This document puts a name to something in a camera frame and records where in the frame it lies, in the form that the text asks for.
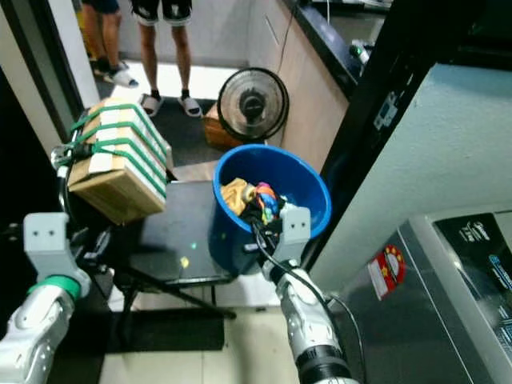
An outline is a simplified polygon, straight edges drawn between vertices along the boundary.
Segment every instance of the countertop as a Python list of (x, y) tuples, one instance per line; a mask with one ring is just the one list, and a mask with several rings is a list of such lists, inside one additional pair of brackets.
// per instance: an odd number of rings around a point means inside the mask
[(343, 41), (314, 6), (299, 5), (298, 0), (282, 1), (292, 12), (333, 79), (350, 100), (361, 73), (361, 64), (350, 55), (350, 42)]

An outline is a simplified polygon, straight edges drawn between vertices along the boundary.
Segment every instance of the black fan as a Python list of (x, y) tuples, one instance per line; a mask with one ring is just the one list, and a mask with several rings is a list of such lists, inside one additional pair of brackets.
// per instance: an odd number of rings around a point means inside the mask
[(233, 137), (258, 142), (286, 122), (290, 102), (281, 79), (263, 68), (240, 70), (227, 79), (218, 97), (219, 120)]

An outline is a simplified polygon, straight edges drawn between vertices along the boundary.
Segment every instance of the red sticker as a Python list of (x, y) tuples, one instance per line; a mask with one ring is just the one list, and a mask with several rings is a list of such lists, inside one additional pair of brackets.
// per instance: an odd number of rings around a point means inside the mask
[(394, 245), (384, 247), (382, 252), (368, 264), (371, 281), (379, 300), (392, 292), (403, 282), (406, 263), (399, 248)]

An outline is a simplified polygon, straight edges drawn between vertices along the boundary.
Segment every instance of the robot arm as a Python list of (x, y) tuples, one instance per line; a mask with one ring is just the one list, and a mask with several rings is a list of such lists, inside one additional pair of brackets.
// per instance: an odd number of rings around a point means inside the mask
[(276, 285), (286, 319), (288, 340), (301, 384), (358, 384), (351, 378), (340, 341), (322, 294), (298, 258), (310, 238), (310, 212), (289, 204), (281, 212), (283, 232), (273, 256), (266, 249), (273, 241), (253, 226), (256, 243), (265, 258), (259, 260), (263, 276)]
[(67, 220), (63, 213), (25, 218), (24, 249), (38, 272), (38, 284), (10, 317), (0, 341), (0, 384), (46, 382), (74, 302), (89, 292), (90, 278), (77, 267), (70, 251)]
[(36, 286), (10, 317), (7, 334), (0, 342), (1, 384), (46, 382), (54, 352), (74, 311), (71, 294), (51, 280)]

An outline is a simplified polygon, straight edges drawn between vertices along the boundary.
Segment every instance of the shorts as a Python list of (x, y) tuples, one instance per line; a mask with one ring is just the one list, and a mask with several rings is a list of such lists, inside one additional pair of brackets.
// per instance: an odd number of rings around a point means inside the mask
[[(158, 21), (160, 0), (131, 0), (132, 13), (144, 26)], [(172, 26), (185, 26), (192, 17), (192, 0), (162, 0), (163, 19)]]
[(100, 14), (115, 14), (119, 10), (118, 0), (82, 0), (82, 4), (92, 6)]

